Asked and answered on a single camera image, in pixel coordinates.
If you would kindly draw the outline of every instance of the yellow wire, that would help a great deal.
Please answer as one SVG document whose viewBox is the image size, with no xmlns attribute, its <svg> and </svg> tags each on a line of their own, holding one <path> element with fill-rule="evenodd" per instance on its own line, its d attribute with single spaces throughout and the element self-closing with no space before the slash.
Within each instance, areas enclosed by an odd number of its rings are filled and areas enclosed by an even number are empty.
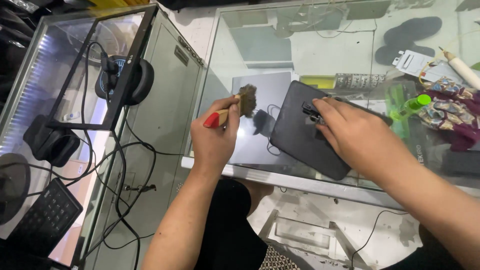
<svg viewBox="0 0 480 270">
<path fill-rule="evenodd" d="M 456 36 L 455 38 L 453 38 L 453 39 L 448 43 L 448 45 L 447 45 L 446 47 L 444 47 L 444 50 L 442 50 L 442 51 L 440 51 L 439 53 L 437 53 L 437 54 L 435 55 L 435 57 L 434 57 L 430 62 L 428 62 L 428 63 L 422 68 L 422 70 L 420 71 L 420 74 L 419 74 L 419 81 L 420 81 L 420 83 L 421 83 L 422 85 L 424 84 L 423 81 L 421 80 L 421 75 L 422 75 L 422 73 L 425 71 L 425 69 L 427 69 L 427 67 L 428 67 L 431 63 L 435 62 L 441 55 L 443 55 L 443 53 L 444 53 L 445 51 L 447 51 L 447 49 L 450 48 L 455 41 L 460 40 L 460 38 L 461 38 L 462 36 L 464 36 L 464 35 L 467 35 L 467 34 L 470 34 L 470 33 L 474 33 L 474 32 L 480 32 L 480 30 L 473 30 L 473 31 L 466 32 L 466 33 L 464 33 L 464 34 L 460 34 L 460 35 Z"/>
</svg>

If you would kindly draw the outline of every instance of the black pants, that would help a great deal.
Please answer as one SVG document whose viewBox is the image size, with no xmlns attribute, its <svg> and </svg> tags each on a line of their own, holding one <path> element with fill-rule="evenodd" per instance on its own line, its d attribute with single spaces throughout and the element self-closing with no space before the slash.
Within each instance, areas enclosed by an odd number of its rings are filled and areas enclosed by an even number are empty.
<svg viewBox="0 0 480 270">
<path fill-rule="evenodd" d="M 258 270 L 267 244 L 247 221 L 251 198 L 241 183 L 222 179 L 212 197 L 196 270 Z M 461 270 L 438 240 L 422 225 L 423 247 L 386 270 Z"/>
</svg>

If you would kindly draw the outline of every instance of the brush bristles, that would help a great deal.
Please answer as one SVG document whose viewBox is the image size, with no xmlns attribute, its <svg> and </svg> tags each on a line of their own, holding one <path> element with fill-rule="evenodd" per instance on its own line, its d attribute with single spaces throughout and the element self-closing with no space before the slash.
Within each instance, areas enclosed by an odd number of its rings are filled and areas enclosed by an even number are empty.
<svg viewBox="0 0 480 270">
<path fill-rule="evenodd" d="M 247 84 L 240 88 L 240 116 L 245 115 L 247 118 L 253 116 L 253 110 L 257 107 L 257 87 Z"/>
</svg>

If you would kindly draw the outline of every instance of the glass countertop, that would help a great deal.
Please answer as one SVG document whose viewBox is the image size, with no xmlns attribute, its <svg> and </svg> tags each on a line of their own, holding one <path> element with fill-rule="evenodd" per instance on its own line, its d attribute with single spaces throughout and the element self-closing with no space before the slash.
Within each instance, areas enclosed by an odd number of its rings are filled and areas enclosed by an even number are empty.
<svg viewBox="0 0 480 270">
<path fill-rule="evenodd" d="M 334 181 L 272 146 L 269 136 L 293 80 L 388 114 L 396 104 L 423 90 L 418 75 L 404 75 L 396 69 L 394 62 L 401 59 L 400 51 L 413 51 L 428 59 L 439 54 L 441 46 L 469 66 L 480 62 L 476 49 L 480 32 L 472 32 L 480 30 L 475 22 L 480 19 L 478 9 L 458 7 L 456 0 L 407 3 L 289 2 L 218 9 L 196 116 L 214 100 L 236 94 L 245 84 L 257 86 L 255 116 L 240 119 L 229 164 L 379 189 L 355 171 Z M 395 122 L 392 130 L 419 162 L 443 174 L 442 156 L 449 145 L 436 131 L 422 124 L 418 116 Z M 192 149 L 188 156 L 194 156 Z M 468 177 L 448 179 L 479 188 L 480 182 Z"/>
</svg>

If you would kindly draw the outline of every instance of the green bottle cap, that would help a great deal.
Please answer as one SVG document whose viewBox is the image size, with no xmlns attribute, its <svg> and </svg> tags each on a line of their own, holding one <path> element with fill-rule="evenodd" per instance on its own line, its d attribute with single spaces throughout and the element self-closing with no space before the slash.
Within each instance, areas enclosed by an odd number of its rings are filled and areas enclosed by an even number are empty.
<svg viewBox="0 0 480 270">
<path fill-rule="evenodd" d="M 432 98 L 429 95 L 423 94 L 417 97 L 417 103 L 422 106 L 428 105 L 431 101 Z"/>
</svg>

